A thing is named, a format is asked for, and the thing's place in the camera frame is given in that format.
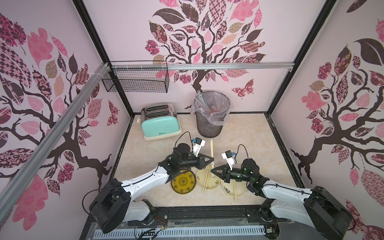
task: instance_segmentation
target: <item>butterfly decal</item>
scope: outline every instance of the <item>butterfly decal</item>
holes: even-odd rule
[[[232,88],[232,91],[234,91],[235,93],[237,93],[237,95],[239,97],[241,97],[241,99],[243,99],[243,97],[245,96],[245,94],[250,94],[252,93],[253,94],[253,79],[250,80],[246,85],[245,85],[245,88]]]
[[[111,110],[112,115],[108,118],[107,126],[118,123],[118,118],[116,117],[116,115],[120,111],[118,110],[117,107],[113,106],[110,100],[108,100],[108,104],[109,104],[109,109]]]

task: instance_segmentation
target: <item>checkered leaf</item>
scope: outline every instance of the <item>checkered leaf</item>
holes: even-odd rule
[[[24,74],[23,76],[22,75],[18,75],[18,76],[15,75],[14,77],[13,76],[10,76],[10,77],[17,79],[18,81],[20,81],[21,84],[23,84],[26,87],[29,87],[32,83],[32,78],[31,78],[31,73],[29,72],[29,69],[26,66],[26,64],[24,63],[24,61],[19,57],[19,55],[17,55],[15,53],[15,51],[13,51],[10,47],[8,47],[2,41],[0,41],[0,48],[3,51],[3,53],[5,55],[7,55],[8,58],[11,59],[14,64],[17,65],[19,72],[23,72],[23,74]],[[3,65],[3,60],[0,60],[0,69],[4,70],[4,74],[7,74],[5,72],[8,71],[7,70],[8,68],[6,67],[6,65]]]
[[[5,93],[17,105],[21,105],[24,100],[24,92],[19,85],[0,76],[0,81],[3,85]]]

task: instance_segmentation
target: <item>aluminum rail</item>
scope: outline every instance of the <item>aluminum rail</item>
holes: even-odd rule
[[[49,153],[56,146],[63,133],[71,124],[74,117],[79,112],[85,101],[91,95],[96,85],[100,82],[109,69],[106,65],[100,65],[95,73],[90,77],[80,93],[73,102],[65,109],[63,115],[53,125],[52,129],[33,151],[30,158],[23,164],[11,182],[0,194],[0,223],[4,221],[6,215],[13,205],[22,195],[26,187],[34,178],[40,166],[46,161]]]
[[[226,70],[226,69],[263,69],[263,68],[293,68],[295,63],[192,63],[192,64],[168,64],[169,71],[175,70]],[[136,64],[136,65],[113,65],[112,68],[161,68],[163,64]]]

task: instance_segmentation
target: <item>yellow patterned plate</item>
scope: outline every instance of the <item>yellow patterned plate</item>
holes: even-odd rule
[[[195,188],[196,176],[191,170],[181,170],[181,174],[171,182],[172,189],[179,194],[187,194]]]

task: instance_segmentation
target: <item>toaster slot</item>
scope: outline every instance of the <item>toaster slot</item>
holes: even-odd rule
[[[147,112],[152,112],[156,110],[161,110],[161,109],[167,109],[168,105],[157,105],[157,106],[152,106],[146,109]]]
[[[157,118],[157,117],[161,117],[161,116],[166,116],[166,115],[169,115],[169,111],[160,111],[160,112],[155,112],[155,113],[149,113],[147,114],[146,118],[149,119],[149,118]]]

